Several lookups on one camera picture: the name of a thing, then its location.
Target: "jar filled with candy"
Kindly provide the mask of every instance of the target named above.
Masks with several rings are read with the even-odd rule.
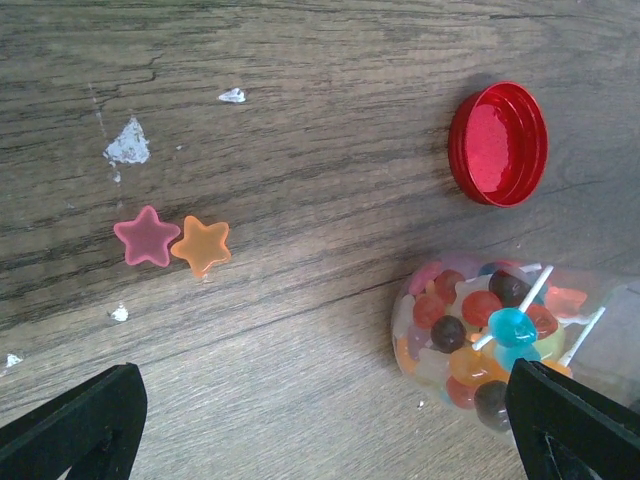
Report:
[[[404,374],[507,443],[505,392],[518,358],[640,410],[637,279],[446,253],[407,281],[391,324]]]

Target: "wood grain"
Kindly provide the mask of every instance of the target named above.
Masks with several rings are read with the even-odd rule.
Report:
[[[391,305],[449,248],[640,272],[639,21],[632,0],[0,5],[0,353],[26,356],[2,423],[130,361],[133,478],[522,478],[401,378]],[[446,155],[498,79],[551,135],[513,210],[468,201]],[[131,115],[152,156],[118,184],[102,151]],[[207,284],[124,264],[112,226],[146,204],[229,222],[232,262]]]

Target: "jar lid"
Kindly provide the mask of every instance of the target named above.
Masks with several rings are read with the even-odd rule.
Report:
[[[542,179],[549,139],[535,98],[512,82],[471,95],[458,108],[449,132],[453,176],[472,200],[513,207]]]

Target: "transparent bottle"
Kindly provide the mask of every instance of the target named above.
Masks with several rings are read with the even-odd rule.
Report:
[[[638,279],[451,252],[406,282],[391,325],[405,375],[513,444],[504,396],[517,358],[640,412],[639,317]]]

